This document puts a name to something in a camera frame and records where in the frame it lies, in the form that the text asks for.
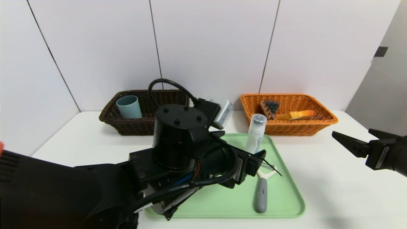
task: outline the label sticker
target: label sticker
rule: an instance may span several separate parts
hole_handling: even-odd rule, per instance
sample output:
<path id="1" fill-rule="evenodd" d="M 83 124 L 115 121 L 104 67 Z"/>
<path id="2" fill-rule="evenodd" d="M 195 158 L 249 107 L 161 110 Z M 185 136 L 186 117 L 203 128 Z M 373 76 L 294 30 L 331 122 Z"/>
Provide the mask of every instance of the label sticker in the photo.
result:
<path id="1" fill-rule="evenodd" d="M 380 155 L 379 161 L 377 161 L 377 164 L 376 164 L 377 169 L 380 168 L 381 165 L 383 164 L 384 158 L 386 157 L 386 154 L 388 151 L 389 151 L 389 147 L 388 146 L 384 147 L 383 152 Z"/>
<path id="2" fill-rule="evenodd" d="M 243 160 L 241 159 L 241 158 L 238 158 L 239 159 L 239 167 L 237 168 L 237 171 L 236 171 L 236 173 L 234 174 L 234 176 L 233 176 L 233 179 L 235 180 L 235 181 L 239 181 L 239 179 L 240 179 L 240 172 L 242 171 L 242 165 L 243 165 Z"/>

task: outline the white wall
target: white wall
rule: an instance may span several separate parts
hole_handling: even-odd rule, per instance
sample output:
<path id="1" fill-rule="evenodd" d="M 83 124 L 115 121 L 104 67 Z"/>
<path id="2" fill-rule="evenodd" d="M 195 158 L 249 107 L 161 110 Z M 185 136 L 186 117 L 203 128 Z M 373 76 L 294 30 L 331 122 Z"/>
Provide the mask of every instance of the white wall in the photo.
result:
<path id="1" fill-rule="evenodd" d="M 79 111 L 26 1 L 1 5 L 1 137 L 31 155 Z"/>
<path id="2" fill-rule="evenodd" d="M 260 92 L 306 93 L 345 110 L 399 2 L 281 0 Z"/>
<path id="3" fill-rule="evenodd" d="M 346 112 L 366 128 L 407 135 L 407 1 L 403 0 Z"/>
<path id="4" fill-rule="evenodd" d="M 151 0 L 162 77 L 241 109 L 240 95 L 259 91 L 277 7 L 278 0 Z"/>
<path id="5" fill-rule="evenodd" d="M 81 111 L 102 110 L 117 92 L 160 78 L 149 0 L 30 4 Z"/>

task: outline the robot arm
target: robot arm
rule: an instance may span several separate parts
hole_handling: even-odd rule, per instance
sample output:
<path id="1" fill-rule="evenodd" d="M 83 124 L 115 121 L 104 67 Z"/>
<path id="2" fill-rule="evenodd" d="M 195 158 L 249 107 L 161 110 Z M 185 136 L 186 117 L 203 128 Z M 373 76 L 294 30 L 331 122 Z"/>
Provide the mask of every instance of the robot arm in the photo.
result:
<path id="1" fill-rule="evenodd" d="M 367 157 L 366 165 L 373 170 L 393 170 L 407 176 L 407 136 L 398 136 L 369 129 L 378 140 L 369 143 L 350 136 L 332 132 L 332 137 L 356 157 Z"/>
<path id="2" fill-rule="evenodd" d="M 194 107 L 159 106 L 151 93 L 159 82 L 183 90 Z M 165 79 L 150 84 L 149 97 L 157 106 L 153 146 L 130 153 L 128 161 L 72 168 L 4 151 L 0 227 L 134 229 L 142 209 L 152 207 L 169 220 L 204 186 L 232 189 L 256 175 L 264 150 L 249 154 L 222 140 L 224 131 L 208 131 L 214 120 L 223 126 L 226 119 L 219 117 L 230 110 Z"/>

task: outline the gray handle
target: gray handle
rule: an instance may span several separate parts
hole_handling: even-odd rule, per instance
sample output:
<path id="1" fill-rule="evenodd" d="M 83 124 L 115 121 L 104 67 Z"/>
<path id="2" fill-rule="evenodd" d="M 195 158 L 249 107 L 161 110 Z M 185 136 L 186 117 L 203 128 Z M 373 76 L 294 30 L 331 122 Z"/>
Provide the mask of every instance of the gray handle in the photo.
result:
<path id="1" fill-rule="evenodd" d="M 260 178 L 257 184 L 256 197 L 254 198 L 254 210 L 263 213 L 267 210 L 267 180 Z"/>

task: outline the green tray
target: green tray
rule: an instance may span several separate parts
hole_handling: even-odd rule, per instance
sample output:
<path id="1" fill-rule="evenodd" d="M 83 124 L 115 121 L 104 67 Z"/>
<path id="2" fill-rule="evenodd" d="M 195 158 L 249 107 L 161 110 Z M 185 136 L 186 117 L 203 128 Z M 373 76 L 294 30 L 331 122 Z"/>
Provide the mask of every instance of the green tray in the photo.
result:
<path id="1" fill-rule="evenodd" d="M 243 149 L 247 134 L 226 134 L 222 137 L 229 144 Z M 305 203 L 298 191 L 287 167 L 278 154 L 273 141 L 265 135 L 260 149 L 267 151 L 267 161 L 277 166 L 283 175 L 274 175 L 267 181 L 267 211 L 257 213 L 253 210 L 254 193 L 258 176 L 247 176 L 241 185 L 228 189 L 221 185 L 202 188 L 185 201 L 174 213 L 173 218 L 295 218 L 305 211 Z M 261 168 L 262 172 L 270 171 Z M 163 218 L 151 208 L 146 209 L 148 216 Z"/>

